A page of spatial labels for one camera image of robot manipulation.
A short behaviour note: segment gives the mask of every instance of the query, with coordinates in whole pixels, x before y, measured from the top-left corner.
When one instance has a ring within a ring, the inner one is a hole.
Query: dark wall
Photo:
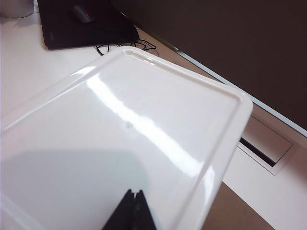
[[[307,1],[112,2],[145,30],[307,129]]]

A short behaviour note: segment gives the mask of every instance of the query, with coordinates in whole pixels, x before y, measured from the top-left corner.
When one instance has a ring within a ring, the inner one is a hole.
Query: white plastic tray
[[[3,118],[1,225],[99,230],[131,188],[159,230],[200,229],[251,110],[231,87],[117,48]]]

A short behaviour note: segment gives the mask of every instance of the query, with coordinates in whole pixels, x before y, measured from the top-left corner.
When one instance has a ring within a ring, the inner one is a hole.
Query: white mug
[[[0,15],[7,18],[23,18],[34,11],[33,0],[0,0]]]

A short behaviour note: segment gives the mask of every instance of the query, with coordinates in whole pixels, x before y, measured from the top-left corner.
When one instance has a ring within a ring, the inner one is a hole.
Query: black object
[[[37,2],[48,49],[128,43],[139,38],[134,25],[108,0]],[[81,23],[76,11],[87,13],[90,22]]]
[[[144,193],[129,189],[102,230],[156,230]]]
[[[81,23],[90,23],[94,21],[94,18],[90,16],[90,14],[86,12],[81,6],[73,6],[72,11]]]

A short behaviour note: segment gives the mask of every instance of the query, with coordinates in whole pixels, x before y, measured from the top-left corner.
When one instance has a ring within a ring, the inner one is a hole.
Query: black cable
[[[97,52],[98,52],[98,54],[99,54],[100,56],[103,56],[103,55],[104,55],[103,53],[100,52],[98,46],[94,46],[94,47],[96,47],[96,50],[97,50]]]
[[[99,48],[101,47],[104,47],[104,46],[107,46],[107,52],[110,51],[110,46],[112,44],[106,44],[106,45],[95,45],[94,47],[96,48],[97,52],[99,53],[100,56],[103,56],[104,54],[99,50]],[[154,44],[146,41],[146,40],[143,40],[143,39],[137,39],[133,42],[129,42],[129,43],[117,43],[117,44],[114,44],[114,45],[117,45],[117,46],[134,46],[134,47],[137,47],[139,49],[142,49],[144,51],[148,51],[148,50],[154,50],[157,55],[159,56],[159,53],[158,51],[156,51],[157,49],[157,46],[155,46]]]

